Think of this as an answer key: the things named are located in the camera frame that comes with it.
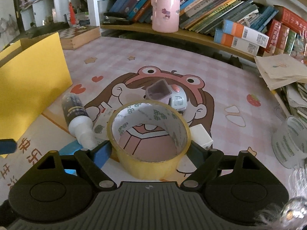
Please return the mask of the black white glue bottle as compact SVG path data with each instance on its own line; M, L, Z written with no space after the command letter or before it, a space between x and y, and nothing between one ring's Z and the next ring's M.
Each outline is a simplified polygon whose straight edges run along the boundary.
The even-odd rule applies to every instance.
M76 137L84 149L94 149L98 142L93 132L93 122L89 117L81 99L73 93L65 94L61 107L68 131Z

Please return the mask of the yellow packing tape roll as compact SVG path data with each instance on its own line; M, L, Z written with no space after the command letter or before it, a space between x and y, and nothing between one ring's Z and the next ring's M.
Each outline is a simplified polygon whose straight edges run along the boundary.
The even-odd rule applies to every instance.
M174 171L191 144L180 113L153 100L128 103L113 112L107 137L123 168L142 180L161 180Z

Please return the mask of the yellow cardboard box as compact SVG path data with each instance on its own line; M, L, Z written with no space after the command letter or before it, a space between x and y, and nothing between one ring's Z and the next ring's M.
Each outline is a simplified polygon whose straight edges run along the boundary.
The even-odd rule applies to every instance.
M1 139L18 141L71 85L58 33L23 38L1 51Z

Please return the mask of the grey toy car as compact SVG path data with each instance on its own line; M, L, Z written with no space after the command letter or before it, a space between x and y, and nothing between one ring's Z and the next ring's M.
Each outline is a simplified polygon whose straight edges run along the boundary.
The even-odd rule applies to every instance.
M166 80L161 79L148 86L145 98L165 103L178 112L185 112L187 108L187 95L179 85L169 85Z

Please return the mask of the clear tape roll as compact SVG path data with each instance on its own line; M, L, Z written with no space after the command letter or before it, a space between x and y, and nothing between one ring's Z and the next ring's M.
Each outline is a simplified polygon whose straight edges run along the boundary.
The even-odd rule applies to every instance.
M306 125L294 116L286 118L272 135L272 148L287 169L303 167L306 160Z

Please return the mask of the pile of papers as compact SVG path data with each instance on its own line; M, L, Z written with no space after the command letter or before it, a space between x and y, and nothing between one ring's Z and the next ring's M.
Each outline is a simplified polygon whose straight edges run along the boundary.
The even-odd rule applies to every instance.
M306 65L287 54L254 59L269 90L283 91L289 114L306 123Z

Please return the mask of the wooden chessboard box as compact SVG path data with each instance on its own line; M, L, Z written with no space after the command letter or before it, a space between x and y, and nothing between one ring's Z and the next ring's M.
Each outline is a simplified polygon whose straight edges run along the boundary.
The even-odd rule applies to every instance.
M58 31L63 50L75 50L101 37L98 26L79 26Z

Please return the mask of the orange blue box lower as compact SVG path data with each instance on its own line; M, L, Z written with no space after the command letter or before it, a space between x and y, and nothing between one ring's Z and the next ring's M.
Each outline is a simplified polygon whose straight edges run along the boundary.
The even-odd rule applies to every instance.
M224 46L240 50L252 56L256 56L259 46L247 40L224 33L221 29L215 30L214 42Z

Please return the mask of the orange blue box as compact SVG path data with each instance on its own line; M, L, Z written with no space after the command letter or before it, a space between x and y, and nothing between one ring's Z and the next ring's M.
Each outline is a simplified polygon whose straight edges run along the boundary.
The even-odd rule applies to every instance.
M247 40L263 48L267 47L269 40L269 37L265 34L226 19L223 20L222 31L234 37Z
M256 56L259 46L247 40L224 33L221 29L215 30L214 42L224 46L240 50L252 56Z

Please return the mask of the orange blue box upper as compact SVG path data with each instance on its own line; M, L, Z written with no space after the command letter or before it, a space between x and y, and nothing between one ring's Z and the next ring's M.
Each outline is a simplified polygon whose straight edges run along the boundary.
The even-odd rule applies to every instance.
M265 34L226 19L223 20L222 31L234 37L247 40L263 48L267 47L269 40L269 37Z

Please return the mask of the red book set box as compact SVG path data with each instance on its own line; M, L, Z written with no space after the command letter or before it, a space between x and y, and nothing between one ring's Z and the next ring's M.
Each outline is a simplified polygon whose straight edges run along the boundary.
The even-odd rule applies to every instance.
M276 20L295 31L297 34L307 30L307 22L299 15L283 6L275 5L274 8L278 10L274 17Z

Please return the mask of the pink patterned cylinder cup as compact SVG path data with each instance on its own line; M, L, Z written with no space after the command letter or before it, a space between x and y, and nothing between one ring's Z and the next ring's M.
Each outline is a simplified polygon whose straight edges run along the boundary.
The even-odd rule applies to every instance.
M179 28L180 0L151 0L152 29L161 33L174 33Z

